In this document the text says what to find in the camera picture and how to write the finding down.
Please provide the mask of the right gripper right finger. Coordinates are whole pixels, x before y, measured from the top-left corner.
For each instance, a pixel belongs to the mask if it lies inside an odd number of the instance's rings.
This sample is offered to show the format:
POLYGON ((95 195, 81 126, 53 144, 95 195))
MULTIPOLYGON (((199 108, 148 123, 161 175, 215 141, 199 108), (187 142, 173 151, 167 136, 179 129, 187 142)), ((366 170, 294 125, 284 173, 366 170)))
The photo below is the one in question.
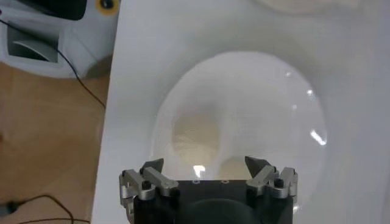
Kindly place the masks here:
POLYGON ((256 197, 264 194, 276 199, 291 197, 297 203, 298 173, 294 168, 285 167, 279 172, 267 160, 251 156, 245 156, 244 162, 252 177, 246 186, 256 197))

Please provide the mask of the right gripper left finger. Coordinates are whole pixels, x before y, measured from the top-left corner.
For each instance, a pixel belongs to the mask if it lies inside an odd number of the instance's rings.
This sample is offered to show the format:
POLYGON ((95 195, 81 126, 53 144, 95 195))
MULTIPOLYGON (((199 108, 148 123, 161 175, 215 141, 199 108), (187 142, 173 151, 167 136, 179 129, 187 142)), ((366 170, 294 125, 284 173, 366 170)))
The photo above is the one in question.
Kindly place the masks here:
POLYGON ((133 211, 133 199, 142 201, 155 198, 158 192, 163 197, 173 198, 180 195, 179 182, 164 176, 164 159, 147 161, 140 170, 123 170, 119 175, 120 204, 130 214, 133 211))

